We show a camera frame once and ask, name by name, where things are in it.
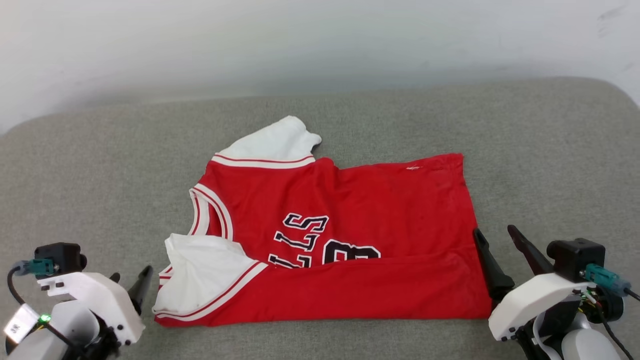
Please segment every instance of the basketball jersey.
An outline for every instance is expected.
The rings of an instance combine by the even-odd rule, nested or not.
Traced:
[[[374,301],[372,306],[377,307],[370,313],[355,309],[342,312],[330,309],[328,305],[324,308],[322,304],[333,304],[325,296],[317,298],[324,300],[309,314],[295,313],[290,306],[285,306],[283,310],[288,313],[266,318],[231,316],[231,320],[223,321],[221,316],[226,318],[230,315],[219,314],[220,310],[213,311],[210,314],[214,315],[207,315],[204,320],[180,317],[185,311],[196,311],[214,299],[200,299],[190,306],[178,307],[161,299],[161,295],[171,297],[177,294],[179,291],[174,287],[178,283],[187,286],[185,279],[173,279],[176,264],[171,259],[172,265],[161,273],[161,285],[173,285],[170,290],[165,288],[159,292],[160,305],[157,303],[154,308],[158,311],[156,320],[166,325],[190,325],[195,320],[200,325],[219,325],[244,321],[310,320],[317,316],[474,318],[489,315],[490,300],[472,234],[476,219],[463,177],[463,156],[444,154],[407,163],[338,169],[331,159],[317,160],[311,154],[313,146],[320,141],[320,136],[309,133],[300,119],[286,117],[216,153],[207,164],[205,174],[191,189],[195,218],[189,234],[199,239],[196,241],[198,244],[205,241],[203,239],[216,239],[214,243],[226,241],[231,244],[225,247],[227,250],[235,246],[241,252],[238,256],[246,261],[255,261],[253,270],[245,269],[248,274],[261,269],[246,284],[234,277],[232,284],[222,286],[219,291],[224,293],[231,291],[235,281],[243,284],[242,291],[238,289],[225,304],[240,302],[241,293],[257,301],[265,296],[277,299],[278,294],[295,299],[296,291],[302,291],[297,295],[305,299],[314,291],[323,291],[331,299],[345,300],[343,297],[349,297],[354,302],[358,302],[357,296],[368,295],[370,302],[379,295],[378,290],[384,289],[394,292],[393,295],[385,295],[387,298],[398,296],[397,300],[401,302],[409,301],[407,297],[411,297],[413,288],[424,283],[425,288],[447,288],[447,291],[437,294],[431,290],[419,291],[413,300],[430,307],[434,306],[434,297],[438,301],[444,297],[446,300],[438,305],[444,306],[438,310],[444,315],[434,314],[433,309],[418,310],[414,307],[407,307],[404,313],[400,310],[403,306],[386,298]],[[167,244],[173,244],[173,249],[181,249],[178,251],[180,255],[175,257],[183,259],[184,252],[188,250],[176,247],[175,243],[179,242],[176,239],[170,238]],[[181,239],[184,244],[191,243]],[[190,264],[189,269],[193,269],[193,263],[202,262],[199,259],[190,261],[186,262]],[[188,279],[225,273],[217,268],[208,271],[209,275],[184,275],[184,259],[180,264],[183,264],[180,276]],[[201,266],[197,271],[206,272],[206,268]],[[400,285],[407,285],[396,277],[399,272],[405,274],[407,281],[415,281],[413,286],[404,291],[398,289]],[[238,279],[247,280],[242,274],[237,275]],[[337,284],[346,288],[333,288]],[[458,295],[475,300],[458,303],[453,299]],[[361,308],[362,304],[353,306]],[[167,311],[165,316],[160,316],[162,311]]]

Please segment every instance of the wire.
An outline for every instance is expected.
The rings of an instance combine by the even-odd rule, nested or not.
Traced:
[[[638,296],[638,294],[634,293],[633,291],[631,291],[630,288],[625,288],[624,292],[627,293],[629,296],[631,296],[632,298],[640,301],[640,296]]]
[[[11,292],[11,295],[13,295],[13,298],[18,302],[18,304],[24,305],[25,304],[24,299],[18,294],[18,291],[16,291],[15,286],[13,285],[13,275],[18,270],[20,270],[20,267],[15,267],[9,270],[9,274],[7,274],[6,276],[6,284],[7,286],[9,286],[9,292]],[[70,348],[74,349],[78,353],[78,356],[82,357],[83,359],[90,360],[89,357],[84,353],[81,347],[72,343],[71,340],[69,340],[66,336],[62,335],[60,331],[57,331],[56,328],[51,326],[51,324],[47,322],[42,324],[42,326],[44,326],[49,331],[51,331],[52,334],[54,334],[58,339],[62,340],[62,342],[67,344]]]
[[[629,351],[627,351],[625,346],[622,345],[620,340],[618,340],[618,338],[613,334],[613,330],[611,330],[611,327],[609,326],[609,323],[607,322],[607,319],[604,317],[604,312],[602,311],[602,305],[599,302],[596,302],[595,305],[596,305],[596,309],[598,309],[598,315],[600,315],[600,320],[602,321],[602,325],[604,325],[604,329],[607,331],[607,334],[609,334],[611,339],[613,341],[615,341],[617,346],[620,347],[620,350],[622,350],[622,352],[625,353],[625,355],[629,358],[629,360],[634,360],[634,358],[631,356]]]
[[[13,298],[18,302],[18,304],[24,305],[24,300],[22,299],[22,297],[20,297],[20,295],[18,295],[18,292],[15,290],[15,287],[13,286],[13,275],[18,270],[20,270],[20,267],[16,266],[15,268],[12,268],[9,271],[9,274],[7,274],[6,276],[6,284],[9,286],[9,292],[11,293]]]

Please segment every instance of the white backdrop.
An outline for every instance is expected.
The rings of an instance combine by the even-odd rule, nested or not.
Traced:
[[[553,75],[640,101],[640,4],[0,0],[0,133],[103,104]]]

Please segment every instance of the white fabric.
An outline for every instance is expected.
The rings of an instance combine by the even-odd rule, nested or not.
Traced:
[[[218,236],[171,234],[164,244],[173,276],[158,291],[154,313],[181,314],[209,306],[228,290],[237,292],[266,267],[257,266],[259,271],[247,278],[247,270],[258,261],[248,258],[239,243]]]
[[[288,116],[243,137],[218,154],[233,160],[298,161],[310,156],[313,146],[321,141],[318,134],[307,131],[300,119]]]

